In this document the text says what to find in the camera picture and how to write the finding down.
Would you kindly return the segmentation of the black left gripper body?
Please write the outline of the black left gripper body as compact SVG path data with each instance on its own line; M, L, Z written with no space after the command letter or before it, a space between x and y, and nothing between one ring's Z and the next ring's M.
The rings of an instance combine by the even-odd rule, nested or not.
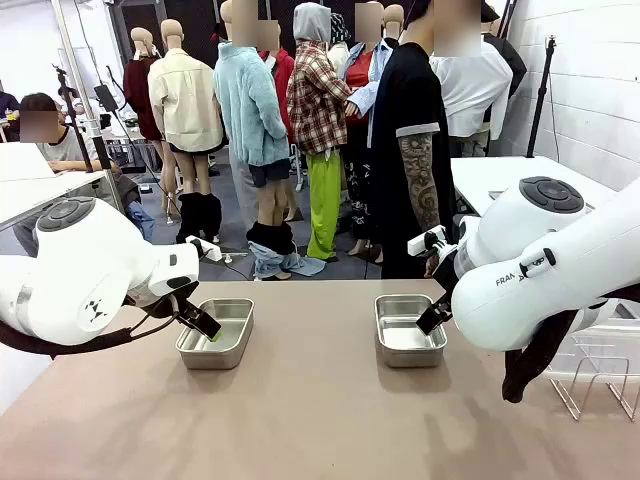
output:
M162 296L149 306L149 315L158 319L176 315L176 319L180 322L192 322L200 312L198 307L190 302L190 297L198 286L199 282L194 281Z

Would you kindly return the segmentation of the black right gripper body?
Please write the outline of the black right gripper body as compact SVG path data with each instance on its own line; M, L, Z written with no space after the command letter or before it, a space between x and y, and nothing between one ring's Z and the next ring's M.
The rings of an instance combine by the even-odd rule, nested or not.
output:
M438 250L440 255L440 264L431 279L435 280L444 290L443 295L449 294L451 297L451 294L459 281L458 274L455 272L454 267L454 260L458 254L458 245L451 245L443 242L436 242L432 245L428 245L425 247L425 258L427 252L432 248L436 248Z

